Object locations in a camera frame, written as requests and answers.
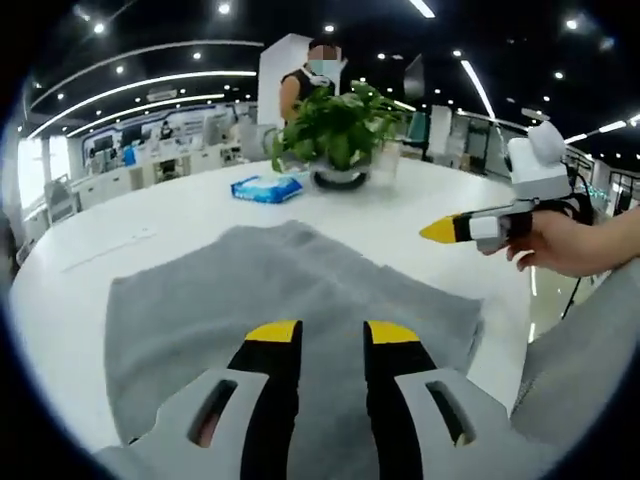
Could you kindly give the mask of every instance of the white robot part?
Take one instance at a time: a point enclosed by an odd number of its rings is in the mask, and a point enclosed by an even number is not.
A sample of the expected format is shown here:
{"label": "white robot part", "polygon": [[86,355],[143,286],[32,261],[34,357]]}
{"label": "white robot part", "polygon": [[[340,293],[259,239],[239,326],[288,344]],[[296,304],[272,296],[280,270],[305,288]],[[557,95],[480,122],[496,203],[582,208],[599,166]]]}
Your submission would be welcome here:
{"label": "white robot part", "polygon": [[507,149],[518,199],[552,200],[571,194],[567,169],[562,164],[566,145],[550,122],[529,130],[529,138],[512,139]]}
{"label": "white robot part", "polygon": [[474,240],[499,240],[501,238],[498,217],[480,217],[469,220],[469,233]]}

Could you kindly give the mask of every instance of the plant pot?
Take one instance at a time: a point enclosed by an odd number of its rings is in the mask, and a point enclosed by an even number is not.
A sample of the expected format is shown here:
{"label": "plant pot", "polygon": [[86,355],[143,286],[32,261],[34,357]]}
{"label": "plant pot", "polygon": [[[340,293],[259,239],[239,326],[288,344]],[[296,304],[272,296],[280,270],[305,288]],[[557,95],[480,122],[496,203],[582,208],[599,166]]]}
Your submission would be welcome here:
{"label": "plant pot", "polygon": [[311,181],[322,190],[351,191],[362,187],[369,179],[370,166],[364,165],[341,172],[321,163],[311,164]]}

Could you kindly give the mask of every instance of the black vest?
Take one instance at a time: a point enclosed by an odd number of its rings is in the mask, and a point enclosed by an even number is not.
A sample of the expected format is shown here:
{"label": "black vest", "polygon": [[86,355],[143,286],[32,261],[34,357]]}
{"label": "black vest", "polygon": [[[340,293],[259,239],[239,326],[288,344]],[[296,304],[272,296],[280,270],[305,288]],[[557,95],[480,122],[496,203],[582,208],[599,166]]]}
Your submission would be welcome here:
{"label": "black vest", "polygon": [[[298,94],[299,102],[305,101],[307,98],[309,98],[309,96],[311,96],[311,94],[315,90],[317,90],[318,88],[322,88],[319,85],[312,85],[309,77],[307,77],[301,69],[298,69],[294,72],[286,74],[284,77],[282,77],[282,80],[280,83],[284,82],[289,77],[295,77],[298,79],[298,82],[300,82],[300,93]],[[331,82],[328,88],[331,90],[331,93],[333,94],[333,92],[336,91],[335,83]]]}

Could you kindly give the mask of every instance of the green leaves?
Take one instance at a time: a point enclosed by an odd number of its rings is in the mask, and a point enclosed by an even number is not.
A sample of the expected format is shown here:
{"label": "green leaves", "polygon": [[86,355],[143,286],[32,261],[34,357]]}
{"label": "green leaves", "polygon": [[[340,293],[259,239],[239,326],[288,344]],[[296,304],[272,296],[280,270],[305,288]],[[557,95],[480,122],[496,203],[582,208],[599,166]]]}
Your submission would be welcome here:
{"label": "green leaves", "polygon": [[338,97],[319,88],[299,104],[298,118],[282,130],[281,140],[274,139],[274,170],[281,171],[279,159],[286,152],[304,162],[328,158],[339,171],[371,162],[374,150],[393,137],[400,111],[366,83],[351,87],[353,92]]}

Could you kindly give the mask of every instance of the potted plant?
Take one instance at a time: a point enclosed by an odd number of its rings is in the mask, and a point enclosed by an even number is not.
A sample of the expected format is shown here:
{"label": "potted plant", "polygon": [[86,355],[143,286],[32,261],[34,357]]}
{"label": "potted plant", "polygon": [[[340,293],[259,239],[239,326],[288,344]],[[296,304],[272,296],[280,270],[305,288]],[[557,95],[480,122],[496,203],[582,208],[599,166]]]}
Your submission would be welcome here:
{"label": "potted plant", "polygon": [[275,171],[306,164],[325,189],[352,190],[366,182],[376,153],[394,138],[402,117],[370,85],[352,82],[351,89],[340,96],[317,89],[299,104],[298,118],[274,139]]}

